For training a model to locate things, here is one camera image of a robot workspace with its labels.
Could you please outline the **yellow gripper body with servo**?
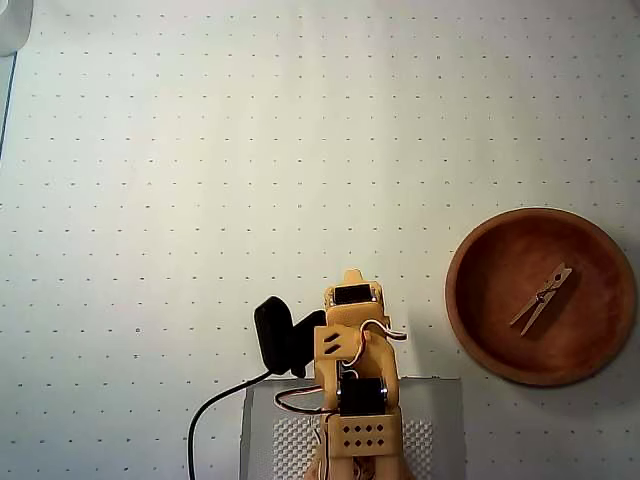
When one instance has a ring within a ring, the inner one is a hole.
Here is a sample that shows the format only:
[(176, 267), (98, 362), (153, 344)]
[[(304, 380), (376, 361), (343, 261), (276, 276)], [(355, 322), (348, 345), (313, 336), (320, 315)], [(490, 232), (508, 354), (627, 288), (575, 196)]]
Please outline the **yellow gripper body with servo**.
[(359, 269), (348, 269), (341, 283), (329, 286), (324, 292), (324, 310), (328, 325), (359, 328), (370, 319), (391, 325), (385, 314), (382, 286), (366, 280)]

